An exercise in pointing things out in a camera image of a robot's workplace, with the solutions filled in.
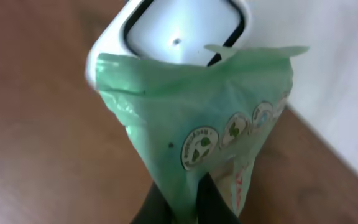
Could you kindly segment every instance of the brown surface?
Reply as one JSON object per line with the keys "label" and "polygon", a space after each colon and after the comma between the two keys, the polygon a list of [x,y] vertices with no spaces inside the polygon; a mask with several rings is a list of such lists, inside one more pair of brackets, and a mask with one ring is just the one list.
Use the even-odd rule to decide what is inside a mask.
{"label": "brown surface", "polygon": [[[0,223],[128,223],[151,179],[86,85],[113,0],[0,0]],[[358,223],[358,178],[289,111],[257,160],[244,223]]]}

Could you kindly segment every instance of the plastic bag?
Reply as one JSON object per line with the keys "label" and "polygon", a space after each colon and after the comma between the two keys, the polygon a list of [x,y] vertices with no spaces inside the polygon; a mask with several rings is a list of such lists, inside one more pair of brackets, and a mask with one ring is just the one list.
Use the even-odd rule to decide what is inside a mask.
{"label": "plastic bag", "polygon": [[196,220],[198,181],[228,162],[231,208],[244,206],[254,159],[292,88],[290,57],[306,47],[229,49],[212,67],[100,54],[96,84],[173,210]]}

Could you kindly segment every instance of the black rim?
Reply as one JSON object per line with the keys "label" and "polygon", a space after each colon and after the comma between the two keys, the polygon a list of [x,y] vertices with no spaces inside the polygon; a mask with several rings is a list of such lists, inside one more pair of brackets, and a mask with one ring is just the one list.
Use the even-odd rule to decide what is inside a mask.
{"label": "black rim", "polygon": [[[227,0],[228,3],[236,9],[238,14],[240,15],[240,23],[237,26],[237,28],[234,30],[234,32],[230,35],[230,37],[225,41],[223,44],[224,47],[232,47],[234,43],[238,40],[238,38],[243,33],[244,29],[246,28],[246,18],[242,14],[240,8],[232,1]],[[143,2],[140,4],[140,6],[136,9],[136,11],[130,16],[130,18],[127,20],[127,22],[124,24],[124,44],[128,48],[129,51],[131,51],[132,54],[136,56],[140,56],[128,43],[128,33],[131,30],[131,28],[135,25],[136,21],[143,15],[143,13],[147,10],[147,8],[150,7],[150,5],[154,2],[154,0],[143,0]],[[222,60],[222,57],[220,54],[216,54],[211,61],[207,64],[207,66],[214,65],[218,61]]]}

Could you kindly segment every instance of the crumpled green bag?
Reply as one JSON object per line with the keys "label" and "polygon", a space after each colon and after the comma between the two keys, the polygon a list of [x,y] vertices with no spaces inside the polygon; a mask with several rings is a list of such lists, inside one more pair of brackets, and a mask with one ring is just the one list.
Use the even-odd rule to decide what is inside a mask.
{"label": "crumpled green bag", "polygon": [[292,88],[290,57],[307,47],[230,49],[212,67],[100,54],[96,86],[173,210],[196,221],[198,181],[234,162],[232,210],[244,206],[254,159]]}

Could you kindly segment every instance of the circular logo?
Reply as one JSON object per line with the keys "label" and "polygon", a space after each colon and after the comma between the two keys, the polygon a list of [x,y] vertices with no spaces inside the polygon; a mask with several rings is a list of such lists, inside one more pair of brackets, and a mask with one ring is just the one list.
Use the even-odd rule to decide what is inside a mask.
{"label": "circular logo", "polygon": [[260,131],[270,120],[273,113],[273,106],[269,102],[260,103],[252,115],[252,129],[249,134]]}
{"label": "circular logo", "polygon": [[283,94],[283,98],[278,102],[277,106],[274,108],[273,118],[278,118],[283,112],[285,105],[287,104],[287,100],[290,94],[288,92]]}
{"label": "circular logo", "polygon": [[218,132],[211,127],[193,130],[186,138],[181,149],[181,163],[186,170],[191,170],[211,155],[219,141]]}
{"label": "circular logo", "polygon": [[237,139],[249,126],[250,121],[245,115],[241,113],[233,115],[224,128],[223,136],[219,144],[221,149]]}

